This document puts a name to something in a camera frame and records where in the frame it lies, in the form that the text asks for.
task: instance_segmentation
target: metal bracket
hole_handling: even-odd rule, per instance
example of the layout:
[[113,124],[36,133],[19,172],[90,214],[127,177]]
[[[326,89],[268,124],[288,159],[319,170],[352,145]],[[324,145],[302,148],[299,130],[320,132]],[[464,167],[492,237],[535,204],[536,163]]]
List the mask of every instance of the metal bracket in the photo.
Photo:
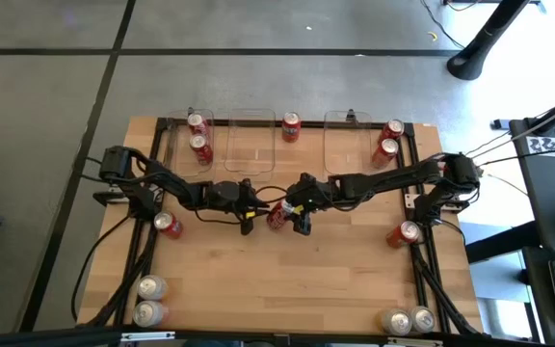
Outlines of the metal bracket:
[[290,346],[290,335],[289,334],[275,334],[276,337],[276,347],[286,347]]
[[424,340],[419,338],[390,337],[386,345],[399,345],[409,347],[442,347],[442,341]]
[[121,342],[159,341],[164,339],[174,339],[174,332],[121,334]]
[[[414,209],[414,200],[419,197],[419,194],[404,194],[404,203],[407,209]],[[454,197],[452,202],[447,202],[440,208],[442,211],[462,212],[468,207],[467,201],[460,200],[459,197]]]

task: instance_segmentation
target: clear plastic bin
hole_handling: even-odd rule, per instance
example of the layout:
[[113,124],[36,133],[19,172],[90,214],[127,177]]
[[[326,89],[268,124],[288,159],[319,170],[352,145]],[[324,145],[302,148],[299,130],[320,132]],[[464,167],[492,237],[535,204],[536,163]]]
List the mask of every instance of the clear plastic bin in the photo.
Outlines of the clear plastic bin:
[[[187,119],[192,114],[201,115],[209,127],[209,145],[213,149],[213,162],[210,165],[201,165],[197,155],[190,148],[192,130],[187,125]],[[169,118],[178,120],[179,125],[169,130],[166,156],[171,157],[171,171],[188,181],[211,180],[215,174],[215,161],[217,158],[215,147],[214,117],[210,110],[188,109],[175,111],[168,115]]]
[[323,135],[327,174],[370,174],[374,152],[372,118],[364,112],[329,111]]
[[235,179],[268,181],[276,165],[276,113],[238,109],[228,113],[225,168]]

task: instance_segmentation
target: wooden tabletop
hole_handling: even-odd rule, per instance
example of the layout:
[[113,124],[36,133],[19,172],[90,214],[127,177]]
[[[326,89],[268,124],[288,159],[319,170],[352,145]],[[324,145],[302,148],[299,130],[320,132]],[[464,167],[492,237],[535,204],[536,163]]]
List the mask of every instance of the wooden tabletop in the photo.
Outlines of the wooden tabletop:
[[[147,155],[155,122],[156,118],[133,118],[124,145]],[[434,126],[416,124],[414,128],[421,158],[440,152]],[[241,179],[239,173],[225,169],[225,161],[235,160],[237,156],[249,156],[262,168],[267,167],[267,160],[273,160],[269,156],[272,152],[268,145],[270,136],[258,136],[240,142],[237,148],[226,149],[228,129],[216,127],[214,164],[204,173],[195,172],[194,157],[186,143],[189,130],[180,126],[177,131],[174,151],[177,160],[172,162],[171,169],[176,174],[187,175],[184,178],[189,181]],[[238,131],[243,131],[238,136],[257,136],[246,133],[246,129]],[[256,176],[252,180],[256,188],[265,185],[287,188],[299,180],[302,172],[326,180],[327,174],[371,170],[367,161],[359,158],[362,155],[357,156],[360,147],[354,147],[360,144],[346,141],[344,137],[348,135],[339,130],[324,137],[323,129],[305,128],[294,144],[285,143],[280,138],[280,129],[275,131],[273,174]],[[373,139],[378,133],[371,130],[369,136]],[[160,160],[165,156],[167,138],[162,139]],[[330,148],[327,157],[323,144]],[[408,165],[405,139],[402,145]],[[387,170],[395,168],[394,160]],[[263,181],[268,177],[271,178],[269,181]],[[260,198],[268,200],[280,195],[283,195],[280,191],[266,190]],[[399,190],[378,194],[349,213],[330,210],[313,214],[312,233],[307,237],[293,232],[291,223],[279,232],[271,231],[260,218],[254,221],[253,232],[242,236],[238,226],[200,222],[193,212],[181,208],[174,197],[167,195],[164,209],[182,222],[184,233],[178,240],[160,235],[153,257],[151,273],[165,278],[171,288],[164,301],[171,314],[161,328],[381,334],[374,323],[374,315],[379,310],[416,306],[409,250],[391,249],[384,241],[385,235],[405,220],[400,195]],[[126,212],[126,205],[109,206],[101,232],[114,225]],[[199,213],[203,218],[234,220],[232,215],[224,213]],[[443,218],[457,222],[456,216],[450,213],[443,213]],[[126,222],[97,249],[79,323],[93,318],[118,287],[133,225],[133,221]],[[482,330],[462,237],[448,227],[434,227],[434,235],[445,291],[468,322]],[[128,323],[131,322],[135,293],[136,288],[128,300],[125,316]],[[427,293],[430,307],[436,312],[429,287]]]

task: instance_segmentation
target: can lid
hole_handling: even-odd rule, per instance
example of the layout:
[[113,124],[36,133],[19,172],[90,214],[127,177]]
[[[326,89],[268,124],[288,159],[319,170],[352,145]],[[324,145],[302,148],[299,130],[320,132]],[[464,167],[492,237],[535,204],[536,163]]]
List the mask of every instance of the can lid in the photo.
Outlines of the can lid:
[[284,121],[289,124],[297,124],[301,118],[295,112],[288,112],[284,115]]
[[139,282],[139,292],[151,295],[158,289],[158,282],[152,276],[145,276]]
[[415,239],[419,237],[421,232],[419,226],[415,222],[405,221],[402,223],[402,235],[408,239]]
[[412,323],[407,313],[398,311],[391,316],[391,330],[395,334],[408,334]]
[[387,154],[395,154],[399,149],[399,145],[393,139],[384,139],[381,146]]
[[153,219],[153,224],[158,230],[170,227],[172,224],[172,214],[170,214],[169,212],[160,212],[156,214],[155,218]]
[[202,123],[202,116],[199,114],[192,114],[188,116],[188,124],[192,126],[200,125]]
[[202,135],[195,135],[190,139],[190,146],[192,148],[202,148],[207,144],[207,139]]
[[146,327],[151,324],[153,320],[154,309],[150,302],[141,302],[134,308],[133,319],[136,324],[141,327]]
[[428,333],[434,329],[436,320],[434,314],[427,307],[415,307],[411,312],[412,325],[420,333]]
[[393,132],[401,133],[404,131],[404,123],[401,120],[390,120],[388,126]]

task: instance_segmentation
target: concrete floor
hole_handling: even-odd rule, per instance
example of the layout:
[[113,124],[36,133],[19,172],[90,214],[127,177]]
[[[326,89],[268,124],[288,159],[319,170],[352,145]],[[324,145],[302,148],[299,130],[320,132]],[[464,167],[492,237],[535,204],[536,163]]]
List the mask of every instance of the concrete floor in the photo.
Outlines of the concrete floor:
[[[437,0],[428,3],[464,44],[495,8],[454,13]],[[0,0],[0,47],[111,48],[125,4]],[[555,2],[545,5],[547,14],[534,5],[524,10],[472,82],[452,77],[446,58],[119,57],[91,155],[120,144],[130,117],[188,106],[270,108],[278,115],[294,110],[307,120],[355,108],[375,120],[436,124],[445,150],[470,150],[495,136],[490,120],[531,117],[555,105]],[[438,33],[438,40],[428,32]],[[136,4],[123,47],[455,49],[418,0],[144,0]],[[6,218],[0,227],[0,333],[17,323],[107,60],[0,56],[0,214]],[[507,147],[492,156],[511,153]],[[491,171],[523,185],[515,162]],[[484,194],[461,215],[463,222],[504,227],[532,218],[519,192],[492,178],[483,184]],[[37,329],[73,325],[71,289],[103,213],[91,198],[96,189],[86,181],[79,187]]]

